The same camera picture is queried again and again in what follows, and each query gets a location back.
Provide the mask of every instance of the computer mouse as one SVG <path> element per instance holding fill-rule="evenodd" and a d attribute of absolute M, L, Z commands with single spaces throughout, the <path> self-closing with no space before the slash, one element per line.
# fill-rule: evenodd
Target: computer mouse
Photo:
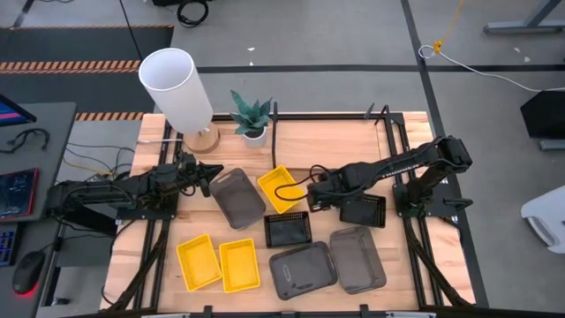
<path fill-rule="evenodd" d="M 31 252 L 18 263 L 11 278 L 11 288 L 19 295 L 30 292 L 37 284 L 41 268 L 45 262 L 45 254 L 41 251 Z"/>

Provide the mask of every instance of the potted plant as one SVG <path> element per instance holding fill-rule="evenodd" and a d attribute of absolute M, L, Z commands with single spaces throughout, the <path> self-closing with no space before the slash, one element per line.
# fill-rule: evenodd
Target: potted plant
<path fill-rule="evenodd" d="M 271 112 L 271 97 L 260 105 L 259 100 L 249 106 L 241 96 L 231 91 L 231 97 L 237 105 L 239 113 L 230 113 L 233 120 L 239 124 L 236 134 L 244 135 L 245 145 L 249 148 L 260 148 L 267 141 L 268 114 Z"/>

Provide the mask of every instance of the lamp shade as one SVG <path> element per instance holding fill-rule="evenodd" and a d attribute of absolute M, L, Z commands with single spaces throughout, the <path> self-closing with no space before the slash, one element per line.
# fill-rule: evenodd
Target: lamp shade
<path fill-rule="evenodd" d="M 194 61 L 185 51 L 153 52 L 141 63 L 139 80 L 177 132 L 194 134 L 212 121 L 212 106 Z"/>

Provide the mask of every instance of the black floor mat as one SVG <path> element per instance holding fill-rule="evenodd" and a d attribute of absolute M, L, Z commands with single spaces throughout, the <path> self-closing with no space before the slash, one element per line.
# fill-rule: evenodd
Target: black floor mat
<path fill-rule="evenodd" d="M 143 57 L 168 48 L 173 35 L 172 26 L 132 31 Z M 127 27 L 3 29 L 0 43 L 2 34 L 9 37 L 0 50 L 3 62 L 139 60 Z"/>
<path fill-rule="evenodd" d="M 172 32 L 172 26 L 133 28 L 143 57 L 168 48 Z M 0 92 L 15 102 L 75 102 L 78 113 L 154 110 L 135 72 L 139 55 L 127 27 L 0 29 L 0 44 Z M 61 67 L 76 61 L 99 67 L 84 72 L 76 63 L 72 69 Z M 101 70 L 102 64 L 112 72 Z"/>
<path fill-rule="evenodd" d="M 18 103 L 75 102 L 78 113 L 154 110 L 136 72 L 0 74 L 0 91 Z"/>

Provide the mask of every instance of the gray translucent tray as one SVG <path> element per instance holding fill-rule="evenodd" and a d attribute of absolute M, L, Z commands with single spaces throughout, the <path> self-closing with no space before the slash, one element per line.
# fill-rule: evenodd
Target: gray translucent tray
<path fill-rule="evenodd" d="M 333 232 L 329 246 L 340 283 L 347 293 L 366 292 L 387 283 L 373 235 L 365 226 Z"/>
<path fill-rule="evenodd" d="M 267 208 L 257 190 L 239 168 L 234 169 L 210 184 L 214 196 L 231 228 L 243 230 L 259 221 Z"/>
<path fill-rule="evenodd" d="M 337 283 L 334 263 L 324 242 L 275 254 L 269 260 L 269 267 L 276 294 L 282 300 Z"/>

